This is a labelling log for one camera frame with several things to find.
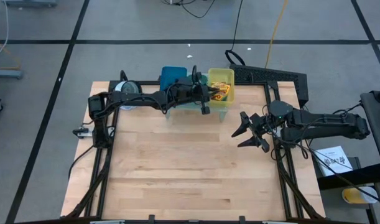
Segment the gray floor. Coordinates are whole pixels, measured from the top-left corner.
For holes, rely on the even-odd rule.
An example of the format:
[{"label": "gray floor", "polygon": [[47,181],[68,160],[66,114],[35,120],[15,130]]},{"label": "gray floor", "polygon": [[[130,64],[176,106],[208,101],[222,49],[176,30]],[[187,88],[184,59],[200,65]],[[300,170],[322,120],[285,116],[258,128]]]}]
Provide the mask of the gray floor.
[{"label": "gray floor", "polygon": [[[380,0],[358,0],[368,25],[380,39]],[[65,39],[73,32],[83,0],[59,0],[54,9],[10,9],[11,39]],[[201,14],[210,3],[188,6]],[[244,0],[239,39],[269,39],[282,0]],[[203,19],[159,0],[91,0],[78,39],[230,39],[239,1],[218,0]],[[5,36],[0,3],[0,39]],[[350,1],[290,1],[276,39],[366,40]],[[229,66],[224,51],[230,45],[76,45],[58,94],[39,156],[16,221],[58,218],[67,186],[67,172],[91,83],[117,79],[124,69],[130,79],[156,80],[165,65]],[[22,80],[0,79],[0,223],[4,222],[54,86],[67,45],[9,45],[22,60]],[[268,45],[236,45],[248,65],[262,67]],[[0,66],[12,63],[0,57]],[[310,111],[332,112],[357,104],[359,94],[380,90],[380,65],[370,45],[274,45],[269,68],[308,75]],[[364,116],[362,110],[355,112]],[[315,140],[314,148],[341,145],[361,165],[380,162],[372,138]],[[325,207],[334,220],[367,222],[360,210]]]}]

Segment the white cable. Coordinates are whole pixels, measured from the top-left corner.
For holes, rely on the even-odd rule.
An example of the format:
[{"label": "white cable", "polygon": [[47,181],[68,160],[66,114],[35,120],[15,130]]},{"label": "white cable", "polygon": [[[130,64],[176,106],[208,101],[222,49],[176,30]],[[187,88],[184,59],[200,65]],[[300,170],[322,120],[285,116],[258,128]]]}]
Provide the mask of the white cable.
[{"label": "white cable", "polygon": [[0,49],[0,54],[3,51],[4,47],[6,46],[7,40],[9,39],[9,10],[7,9],[6,0],[4,0],[3,2],[4,2],[4,7],[6,8],[6,40],[4,41],[4,44]]}]

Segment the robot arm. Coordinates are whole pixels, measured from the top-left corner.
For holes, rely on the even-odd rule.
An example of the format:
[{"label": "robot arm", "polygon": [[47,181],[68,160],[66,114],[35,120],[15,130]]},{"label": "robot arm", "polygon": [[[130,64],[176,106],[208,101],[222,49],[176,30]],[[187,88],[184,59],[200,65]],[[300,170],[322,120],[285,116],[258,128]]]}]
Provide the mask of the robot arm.
[{"label": "robot arm", "polygon": [[180,78],[165,90],[154,93],[125,93],[112,91],[93,95],[88,99],[89,117],[95,122],[93,144],[95,147],[107,147],[110,142],[104,119],[120,106],[150,106],[166,113],[169,108],[191,102],[200,102],[202,114],[209,114],[205,105],[219,89],[199,82],[201,73],[193,72],[192,78]]},{"label": "robot arm", "polygon": [[263,134],[285,125],[280,131],[280,138],[284,142],[298,143],[303,139],[344,136],[351,139],[364,139],[369,135],[366,120],[357,114],[313,114],[305,110],[298,110],[291,105],[275,100],[270,104],[269,114],[259,116],[254,113],[248,118],[241,112],[241,125],[231,137],[251,130],[252,137],[238,145],[262,146],[264,152],[269,151],[269,144],[262,138]]}]

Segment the yellow plastic container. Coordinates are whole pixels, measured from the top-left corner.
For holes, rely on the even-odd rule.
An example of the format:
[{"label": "yellow plastic container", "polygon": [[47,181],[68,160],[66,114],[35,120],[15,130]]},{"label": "yellow plastic container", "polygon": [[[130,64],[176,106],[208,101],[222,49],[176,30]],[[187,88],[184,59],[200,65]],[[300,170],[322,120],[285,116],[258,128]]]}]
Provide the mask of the yellow plastic container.
[{"label": "yellow plastic container", "polygon": [[211,108],[227,108],[234,103],[235,88],[234,88],[234,70],[225,68],[211,68],[209,69],[208,86],[214,82],[225,82],[230,84],[227,99],[225,101],[210,100],[209,105]]}]

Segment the wooden table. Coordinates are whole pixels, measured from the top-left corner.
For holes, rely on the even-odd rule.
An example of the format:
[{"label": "wooden table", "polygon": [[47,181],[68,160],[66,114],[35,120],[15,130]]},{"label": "wooden table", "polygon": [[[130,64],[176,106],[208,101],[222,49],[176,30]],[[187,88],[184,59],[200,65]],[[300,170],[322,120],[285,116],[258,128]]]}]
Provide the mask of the wooden table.
[{"label": "wooden table", "polygon": [[[94,82],[91,95],[107,91]],[[218,114],[173,110],[170,118],[153,108],[120,111],[109,172],[103,219],[146,220],[285,220],[276,162],[256,147],[237,148],[250,133],[231,138],[239,113],[262,113],[261,86],[235,86],[235,102],[225,120]],[[144,86],[150,93],[158,86]],[[281,100],[299,107],[292,82],[279,82]],[[89,122],[86,111],[84,122]],[[271,137],[265,135],[270,145]],[[79,140],[76,156],[92,145]],[[95,151],[72,170],[62,215],[69,213],[89,187]],[[325,215],[313,162],[292,150],[300,191]],[[296,216],[292,192],[292,216]],[[98,193],[93,208],[96,207]]]}]

